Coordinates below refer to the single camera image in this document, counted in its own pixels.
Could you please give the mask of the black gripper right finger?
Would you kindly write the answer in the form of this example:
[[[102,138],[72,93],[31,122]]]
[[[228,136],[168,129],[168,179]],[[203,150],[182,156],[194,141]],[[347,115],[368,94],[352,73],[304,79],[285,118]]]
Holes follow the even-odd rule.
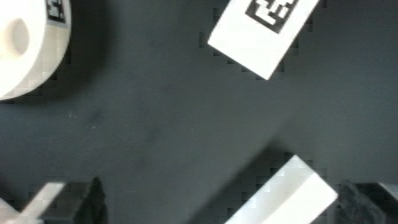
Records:
[[[398,224],[398,184],[345,181],[338,193],[336,224]]]

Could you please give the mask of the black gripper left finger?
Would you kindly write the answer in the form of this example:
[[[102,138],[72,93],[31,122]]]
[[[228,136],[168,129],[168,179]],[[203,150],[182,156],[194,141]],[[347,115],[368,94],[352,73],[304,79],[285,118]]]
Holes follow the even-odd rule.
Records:
[[[45,224],[109,224],[105,191],[100,178],[64,182],[66,187],[41,215]]]

